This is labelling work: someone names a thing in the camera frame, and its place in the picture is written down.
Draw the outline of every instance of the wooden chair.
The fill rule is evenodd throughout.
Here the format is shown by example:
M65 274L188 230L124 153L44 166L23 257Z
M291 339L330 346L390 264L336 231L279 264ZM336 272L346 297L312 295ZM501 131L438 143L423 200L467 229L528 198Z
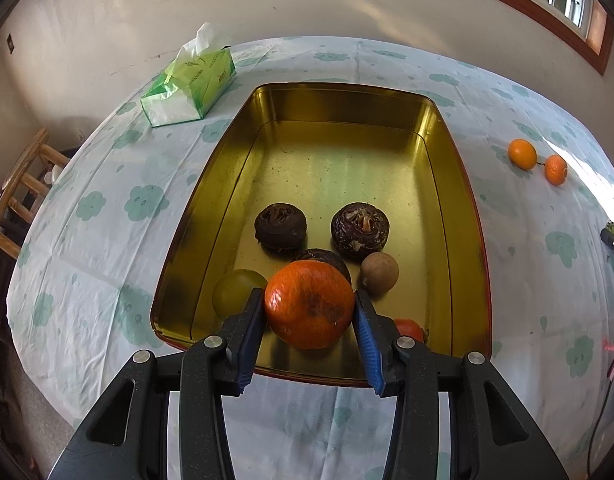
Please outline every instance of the wooden chair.
M40 158L45 165L52 163L63 169L69 162L66 156L45 144L48 137L49 134L46 128L36 133L34 140L18 157L18 160L2 186L2 193L0 194L0 249L14 259L18 259L20 246L7 237L6 231L4 233L1 230L1 227L7 223L5 219L7 209L10 208L14 213L20 216L21 219L31 224L36 217L42 199L49 193L49 188L27 173L27 170L36 158ZM36 196L36 201L31 209L27 209L14 197L19 186L26 187Z

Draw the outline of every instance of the floor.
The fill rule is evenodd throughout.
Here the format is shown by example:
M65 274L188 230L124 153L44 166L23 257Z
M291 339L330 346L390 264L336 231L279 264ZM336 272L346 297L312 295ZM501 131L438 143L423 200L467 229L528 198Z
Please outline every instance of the floor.
M6 359L7 388L20 405L20 412L10 410L11 434L24 455L36 460L42 478L47 478L74 430L24 373L16 352L7 352Z

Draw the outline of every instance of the blue gripper pad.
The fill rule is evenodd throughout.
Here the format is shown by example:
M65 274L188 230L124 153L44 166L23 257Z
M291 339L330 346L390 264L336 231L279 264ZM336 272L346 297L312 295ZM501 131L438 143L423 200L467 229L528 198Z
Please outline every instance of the blue gripper pad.
M247 331L242 339L240 350L238 351L238 375L236 376L236 384L240 393L245 391L245 387L251 382L251 377L254 374L260 343L263 339L264 326L266 325L266 317L264 316L263 307L263 291L258 289L253 291L245 312L248 309L253 309L251 314L251 322L247 327Z
M376 394L381 395L385 389L385 379L382 375L382 355L378 350L378 343L373 336L367 315L358 304L356 304L354 310L354 332L356 332L356 341L358 342L367 382Z

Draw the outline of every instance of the cable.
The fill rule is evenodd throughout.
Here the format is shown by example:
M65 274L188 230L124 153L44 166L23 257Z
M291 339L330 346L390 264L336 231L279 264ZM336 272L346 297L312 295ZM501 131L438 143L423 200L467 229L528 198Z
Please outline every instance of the cable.
M604 395L604 400L602 402L602 408L600 408L600 415L598 415L598 420L596 420L596 424L594 425L594 430L591 433L591 439L589 441L589 449L587 450L587 478L591 476L591 450L594 446L594 436L596 436L596 431L598 431L598 426L600 426L600 420L602 419L602 414L604 413L604 409L607 407L607 401L609 400L609 393L612 390L613 381L609 382L609 387L607 387L607 393Z

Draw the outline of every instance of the metal screw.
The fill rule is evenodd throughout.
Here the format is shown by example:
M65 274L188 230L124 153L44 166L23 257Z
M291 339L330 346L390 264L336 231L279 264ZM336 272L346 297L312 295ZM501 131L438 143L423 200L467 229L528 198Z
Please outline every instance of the metal screw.
M222 338L219 335L210 335L204 340L204 345L207 348L218 348L221 344Z
M413 348L416 345L416 341L409 337L408 335L401 335L397 340L396 344L400 348Z
M149 350L138 350L133 355L133 362L139 365L146 363L147 361L149 361L149 359L151 359L151 354L149 353Z
M467 359L469 359L469 362L473 365L481 365L485 362L485 356L480 352L469 352Z

